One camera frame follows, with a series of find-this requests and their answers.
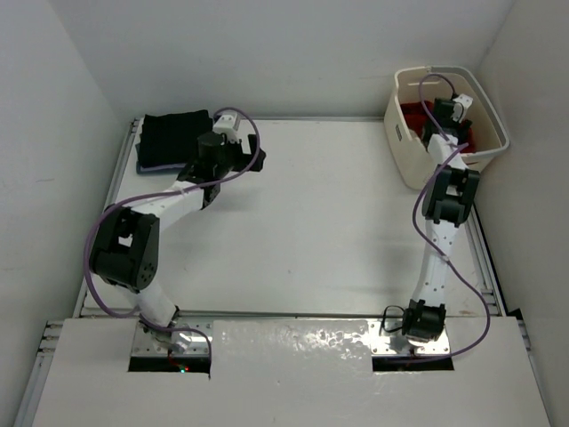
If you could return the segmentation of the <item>red garment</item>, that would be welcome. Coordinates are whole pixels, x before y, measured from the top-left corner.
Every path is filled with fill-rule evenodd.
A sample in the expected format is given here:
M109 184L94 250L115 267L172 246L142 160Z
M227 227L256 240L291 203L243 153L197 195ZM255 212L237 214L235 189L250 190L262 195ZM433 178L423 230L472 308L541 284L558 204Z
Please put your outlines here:
M419 102L403 103L400 105L400 108L409 130L413 130L418 137L421 137L424 125L429 121L424 108ZM463 150L463 153L475 153L477 151L471 126L472 122L468 119L464 119L459 124L454 125L459 143L468 144L468 147Z

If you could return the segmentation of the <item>black garment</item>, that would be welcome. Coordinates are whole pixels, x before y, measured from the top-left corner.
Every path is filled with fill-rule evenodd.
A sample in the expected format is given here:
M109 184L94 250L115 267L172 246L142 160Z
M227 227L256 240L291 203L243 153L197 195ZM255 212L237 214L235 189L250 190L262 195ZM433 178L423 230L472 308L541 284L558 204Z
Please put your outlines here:
M140 134L139 165L148 169L186 164L197 156L197 138L211 130L212 119L206 109L146 115Z

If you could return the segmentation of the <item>lavender garment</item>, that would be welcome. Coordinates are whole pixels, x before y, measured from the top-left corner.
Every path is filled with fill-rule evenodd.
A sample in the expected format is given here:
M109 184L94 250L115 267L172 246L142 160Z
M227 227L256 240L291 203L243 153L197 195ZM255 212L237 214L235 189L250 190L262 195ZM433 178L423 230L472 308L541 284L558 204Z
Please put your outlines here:
M183 169L183 165L159 165L144 167L139 163L136 164L137 174L153 174L153 173L178 173Z

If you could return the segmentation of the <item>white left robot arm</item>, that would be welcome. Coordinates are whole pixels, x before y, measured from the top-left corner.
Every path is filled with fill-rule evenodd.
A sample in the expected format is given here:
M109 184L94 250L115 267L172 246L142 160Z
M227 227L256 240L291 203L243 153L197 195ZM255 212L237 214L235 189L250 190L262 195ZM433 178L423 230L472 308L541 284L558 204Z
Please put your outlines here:
M197 139L197 155L166 190L129 197L108 206L86 242L87 279L99 276L133 297L135 309L150 327L167 331L178 308L157 282L160 236L189 214L204 210L224 182L259 172L266 158L257 133L250 150L208 132Z

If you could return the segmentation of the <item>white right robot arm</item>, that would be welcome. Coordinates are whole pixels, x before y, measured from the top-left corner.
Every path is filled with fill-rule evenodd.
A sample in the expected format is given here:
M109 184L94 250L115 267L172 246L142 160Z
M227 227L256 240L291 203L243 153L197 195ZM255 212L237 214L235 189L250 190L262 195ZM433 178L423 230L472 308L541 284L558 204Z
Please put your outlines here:
M468 147L470 126L461 121L471 103L467 95L437 98L423 126L421 142L435 170L413 207L413 215L420 214L425 220L425 229L419 232L425 249L418 284L403 316L402 334L412 342L435 341L444 332L450 255L480 182L480 172L466 165L461 154Z

